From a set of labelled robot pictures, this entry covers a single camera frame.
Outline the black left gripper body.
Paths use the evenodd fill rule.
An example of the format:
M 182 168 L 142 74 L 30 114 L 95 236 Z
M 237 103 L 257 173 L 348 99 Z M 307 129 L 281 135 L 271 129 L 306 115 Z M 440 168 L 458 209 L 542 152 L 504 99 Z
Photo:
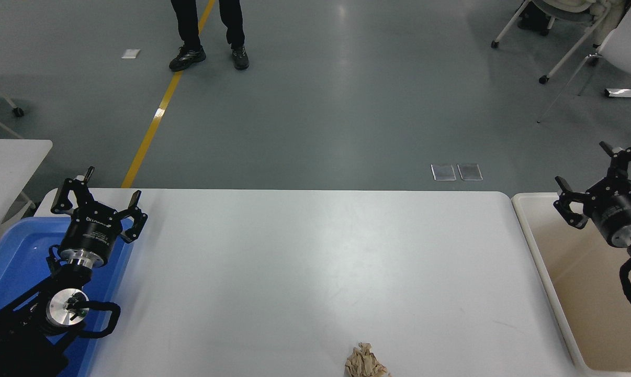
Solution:
M 88 251 L 108 257 L 122 231 L 117 210 L 107 206 L 79 207 L 71 215 L 71 224 L 60 244 L 60 256 Z

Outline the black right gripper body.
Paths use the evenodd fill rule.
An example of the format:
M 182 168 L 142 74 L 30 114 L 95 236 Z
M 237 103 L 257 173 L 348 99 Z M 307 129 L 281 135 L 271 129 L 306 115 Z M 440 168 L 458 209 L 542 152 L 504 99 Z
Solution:
M 586 191 L 584 215 L 609 245 L 631 245 L 631 181 L 600 181 Z

